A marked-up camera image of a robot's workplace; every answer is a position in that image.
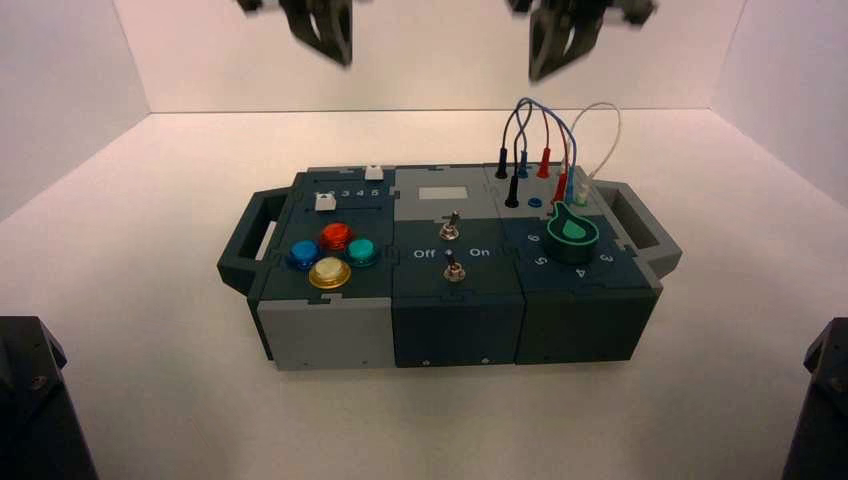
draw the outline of white wall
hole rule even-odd
[[[0,219],[147,113],[110,0],[0,2]]]
[[[749,0],[714,109],[848,206],[848,5]]]
[[[354,2],[354,61],[298,43],[282,12],[234,0],[116,0],[151,109],[708,107],[744,0],[659,0],[641,31],[607,25],[588,59],[530,88],[529,18],[503,0]]]

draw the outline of yellow button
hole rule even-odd
[[[318,260],[309,270],[309,283],[323,289],[341,287],[350,280],[350,266],[336,257]]]

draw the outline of white tabletop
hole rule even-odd
[[[709,111],[625,112],[599,174],[684,251],[633,360],[265,359],[215,268],[250,194],[309,166],[496,161],[505,116],[153,115],[0,223],[0,312],[61,341],[102,478],[777,477],[804,352],[848,314],[848,210]],[[585,120],[580,163],[612,128]]]

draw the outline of carrying handle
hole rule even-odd
[[[256,253],[268,225],[279,218],[288,194],[289,188],[254,193],[218,260],[221,279],[245,296],[261,265]]]
[[[657,278],[671,273],[683,252],[630,185],[603,180],[594,185]]]

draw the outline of blue button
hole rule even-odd
[[[298,270],[309,270],[318,260],[318,245],[312,240],[301,240],[292,245],[289,261]]]

